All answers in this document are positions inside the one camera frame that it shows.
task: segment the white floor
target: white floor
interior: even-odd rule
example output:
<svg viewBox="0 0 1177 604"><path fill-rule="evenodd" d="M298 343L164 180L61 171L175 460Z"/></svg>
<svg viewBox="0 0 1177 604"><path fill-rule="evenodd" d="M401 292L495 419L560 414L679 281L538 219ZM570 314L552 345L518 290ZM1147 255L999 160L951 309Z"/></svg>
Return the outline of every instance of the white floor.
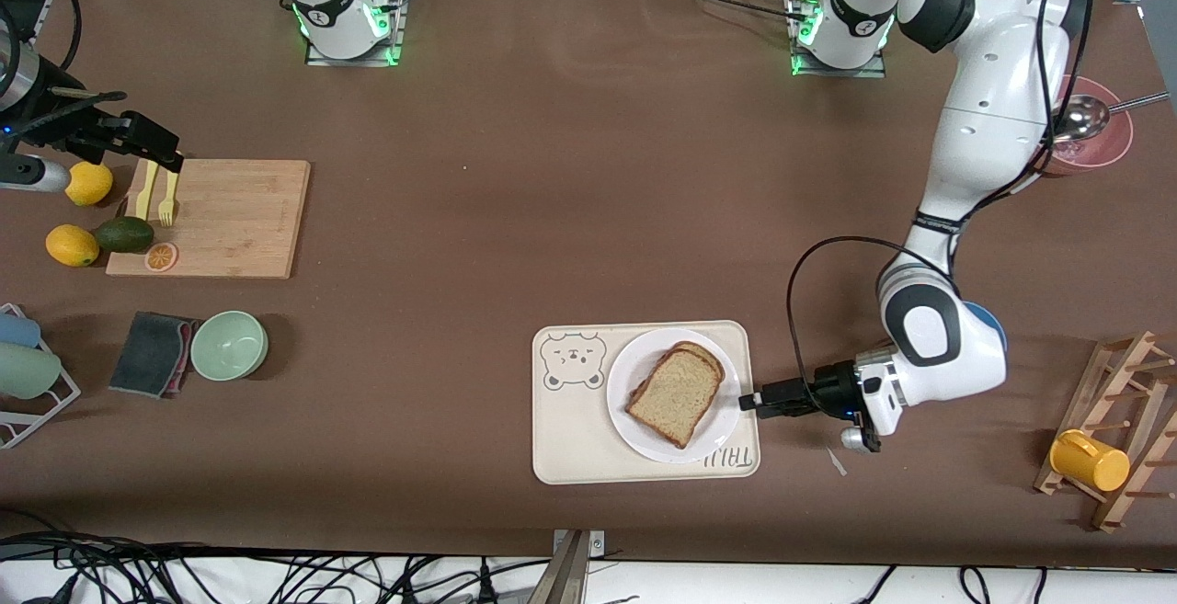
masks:
<svg viewBox="0 0 1177 604"><path fill-rule="evenodd" d="M525 558L497 558L491 568L510 565ZM335 563L345 566L354 559ZM267 603L286 577L287 568L245 558L198 558L188 562L205 585L222 604ZM385 583L394 580L404 566L403 558L381 558ZM414 579L417 588L463 570L478 568L478 559L445 558L428 565ZM543 565L496 576L500 593L527 590L543 573ZM585 604L852 604L864 598L883 573L884 568L834 565L746 565L710 563L617 563L596 562L590 569ZM187 604L212 604L179 565L169 571ZM1038 571L1032 569L983 570L993 604L1030 603ZM367 565L364 573L377 576ZM51 597L65 582L69 570L59 570L49 560L7 562L0 564L0 604L19 604L34 597ZM351 576L338 585L344 589L315 591L333 575L315 576L301 588L286 592L284 602L328 604L370 604L377 592L373 586ZM421 603L467 580L458 579L418 595ZM106 583L115 592L129 592L109 575ZM471 596L477 586L464 591ZM446 602L465 600L454 596ZM1096 602L1133 604L1173 604L1177 602L1177 575L1132 571L1051 570L1042 604L1084 604ZM100 604L97 586L79 580L73 604ZM956 568L899 568L883 588L875 604L969 604L957 582Z"/></svg>

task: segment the bread slice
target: bread slice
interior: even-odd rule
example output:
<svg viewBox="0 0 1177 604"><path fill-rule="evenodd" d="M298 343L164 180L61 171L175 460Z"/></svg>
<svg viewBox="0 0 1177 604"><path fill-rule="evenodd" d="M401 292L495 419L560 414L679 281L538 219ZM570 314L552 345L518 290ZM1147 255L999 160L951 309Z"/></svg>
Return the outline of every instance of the bread slice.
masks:
<svg viewBox="0 0 1177 604"><path fill-rule="evenodd" d="M723 366L711 352L692 343L680 343L630 393L625 411L685 450L723 380Z"/></svg>

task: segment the green mug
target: green mug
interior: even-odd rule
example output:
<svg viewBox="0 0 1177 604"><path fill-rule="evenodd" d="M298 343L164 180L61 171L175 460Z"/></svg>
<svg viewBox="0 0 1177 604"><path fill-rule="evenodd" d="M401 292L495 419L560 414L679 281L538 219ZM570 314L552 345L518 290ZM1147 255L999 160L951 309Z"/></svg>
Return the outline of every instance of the green mug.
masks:
<svg viewBox="0 0 1177 604"><path fill-rule="evenodd" d="M61 359L27 346L0 343L0 394L33 399L53 387L61 376Z"/></svg>

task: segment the green avocado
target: green avocado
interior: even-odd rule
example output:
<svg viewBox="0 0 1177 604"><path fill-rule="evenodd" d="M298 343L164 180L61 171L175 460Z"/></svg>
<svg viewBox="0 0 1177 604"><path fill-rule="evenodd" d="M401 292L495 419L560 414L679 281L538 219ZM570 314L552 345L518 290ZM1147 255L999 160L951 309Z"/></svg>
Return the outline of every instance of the green avocado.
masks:
<svg viewBox="0 0 1177 604"><path fill-rule="evenodd" d="M94 238L102 250L111 252L142 252L151 246L155 231L146 220L120 215L112 218L94 231Z"/></svg>

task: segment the bear drawing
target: bear drawing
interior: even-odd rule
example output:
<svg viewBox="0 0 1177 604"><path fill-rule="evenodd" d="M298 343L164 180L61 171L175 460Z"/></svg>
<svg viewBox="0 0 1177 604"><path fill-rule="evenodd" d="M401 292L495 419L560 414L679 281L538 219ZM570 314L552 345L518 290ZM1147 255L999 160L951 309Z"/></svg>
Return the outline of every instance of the bear drawing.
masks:
<svg viewBox="0 0 1177 604"><path fill-rule="evenodd" d="M605 340L597 333L548 334L539 346L544 359L544 386L558 391L564 384L584 384L596 390L605 383L601 361L605 360Z"/></svg>

